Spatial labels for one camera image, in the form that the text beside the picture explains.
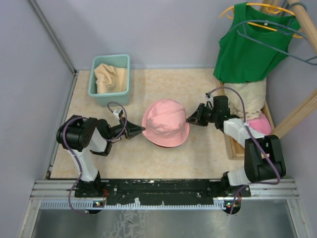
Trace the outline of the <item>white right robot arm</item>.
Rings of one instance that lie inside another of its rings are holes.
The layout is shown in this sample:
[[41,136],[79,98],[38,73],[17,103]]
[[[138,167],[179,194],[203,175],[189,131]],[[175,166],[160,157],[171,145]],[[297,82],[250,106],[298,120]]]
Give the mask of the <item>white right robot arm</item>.
[[252,183],[268,184],[269,179],[280,181],[285,176],[286,166],[279,138],[260,133],[231,114],[226,96],[210,97],[206,103],[200,103],[189,117],[180,103],[162,99],[146,109],[141,125],[123,119],[127,139],[143,134],[151,143],[163,148],[182,145],[189,136],[190,125],[206,127],[210,123],[244,147],[244,165],[225,172],[220,181],[167,181],[162,184],[163,191],[205,193],[210,197],[233,196],[241,194],[242,189]]

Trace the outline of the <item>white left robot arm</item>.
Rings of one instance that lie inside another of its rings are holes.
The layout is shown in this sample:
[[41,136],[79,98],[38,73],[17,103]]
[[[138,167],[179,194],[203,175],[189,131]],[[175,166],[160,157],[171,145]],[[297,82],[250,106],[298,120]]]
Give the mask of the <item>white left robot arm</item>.
[[73,115],[57,131],[56,140],[71,155],[78,172],[74,186],[76,197],[101,197],[106,186],[92,161],[92,155],[108,156],[114,140],[131,139],[145,128],[119,117],[119,124],[110,126],[105,119]]

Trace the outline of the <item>light teal plastic bin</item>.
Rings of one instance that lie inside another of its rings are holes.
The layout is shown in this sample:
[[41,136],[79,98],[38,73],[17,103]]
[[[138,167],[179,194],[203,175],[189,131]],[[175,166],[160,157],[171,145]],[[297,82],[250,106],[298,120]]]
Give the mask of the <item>light teal plastic bin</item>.
[[[115,67],[126,68],[127,72],[127,89],[121,93],[98,94],[96,86],[96,77],[94,69],[100,64],[105,63]],[[98,56],[93,59],[91,75],[89,80],[88,94],[94,98],[102,107],[105,107],[110,101],[118,102],[123,105],[128,105],[130,102],[130,57],[129,55],[110,55]]]

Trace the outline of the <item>pink bucket hat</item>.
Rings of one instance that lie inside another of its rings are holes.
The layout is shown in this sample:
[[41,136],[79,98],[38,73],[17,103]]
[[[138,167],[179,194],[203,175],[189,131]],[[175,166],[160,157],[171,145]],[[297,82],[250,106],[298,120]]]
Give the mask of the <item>pink bucket hat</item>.
[[182,145],[190,132],[185,108],[173,99],[154,101],[142,119],[143,135],[152,143]]

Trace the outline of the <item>beige bucket hat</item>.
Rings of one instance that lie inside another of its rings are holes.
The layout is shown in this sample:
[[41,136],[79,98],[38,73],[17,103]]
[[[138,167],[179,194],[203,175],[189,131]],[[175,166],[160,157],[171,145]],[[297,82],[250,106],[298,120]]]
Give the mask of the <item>beige bucket hat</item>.
[[105,63],[94,69],[98,94],[121,93],[127,89],[126,68],[115,67]]

